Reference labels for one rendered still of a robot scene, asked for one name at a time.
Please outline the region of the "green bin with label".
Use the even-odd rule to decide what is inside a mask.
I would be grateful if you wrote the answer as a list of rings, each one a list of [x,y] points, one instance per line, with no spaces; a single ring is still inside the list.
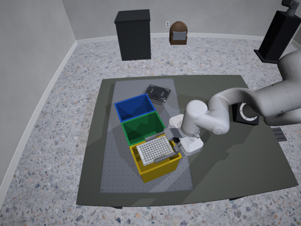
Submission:
[[[146,137],[160,133],[165,128],[157,111],[127,120],[121,125],[129,146],[143,142]]]

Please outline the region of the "yellow open bin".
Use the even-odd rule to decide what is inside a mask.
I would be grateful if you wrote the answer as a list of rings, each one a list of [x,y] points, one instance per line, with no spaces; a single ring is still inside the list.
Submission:
[[[180,152],[177,155],[167,158],[166,160],[163,160],[161,162],[158,162],[158,163],[153,162],[151,164],[143,166],[142,160],[136,149],[136,146],[143,144],[145,142],[146,141],[143,141],[138,144],[130,146],[130,150],[133,155],[134,161],[136,163],[136,166],[138,168],[138,171],[139,171],[144,183],[154,180],[158,177],[161,177],[167,173],[170,173],[170,172],[176,170],[178,162],[179,162],[180,158],[182,158]]]

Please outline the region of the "blue bin with label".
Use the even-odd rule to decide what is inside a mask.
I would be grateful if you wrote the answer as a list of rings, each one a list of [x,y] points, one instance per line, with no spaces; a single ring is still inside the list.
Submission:
[[[114,104],[120,123],[156,111],[147,93]]]

